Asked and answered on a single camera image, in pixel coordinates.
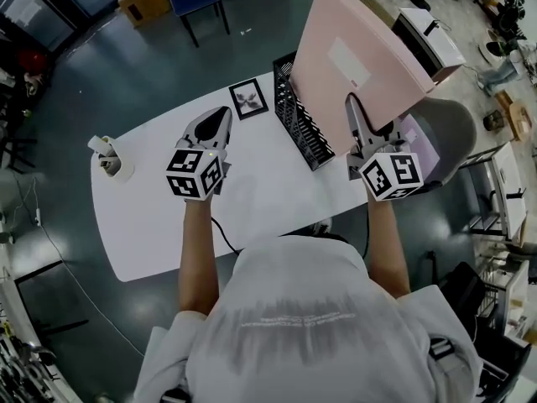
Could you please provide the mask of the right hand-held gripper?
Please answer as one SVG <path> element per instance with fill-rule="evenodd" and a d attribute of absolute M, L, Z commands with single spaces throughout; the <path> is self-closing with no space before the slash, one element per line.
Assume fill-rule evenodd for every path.
<path fill-rule="evenodd" d="M 345 100 L 347 121 L 357 146 L 374 145 L 376 135 L 370 130 L 368 115 L 355 94 Z M 361 158 L 357 147 L 347 154 L 349 179 L 361 180 L 376 201 L 404 198 L 424 185 L 418 155 L 410 151 L 409 143 L 400 140 L 400 118 L 395 118 L 379 130 L 387 144 Z"/>

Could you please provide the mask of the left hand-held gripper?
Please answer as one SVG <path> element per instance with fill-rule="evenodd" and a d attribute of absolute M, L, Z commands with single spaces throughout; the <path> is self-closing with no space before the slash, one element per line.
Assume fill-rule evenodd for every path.
<path fill-rule="evenodd" d="M 231 165 L 226 162 L 232 130 L 232 110 L 213 108 L 192 120 L 177 141 L 166 171 L 175 196 L 204 201 L 219 195 Z"/>

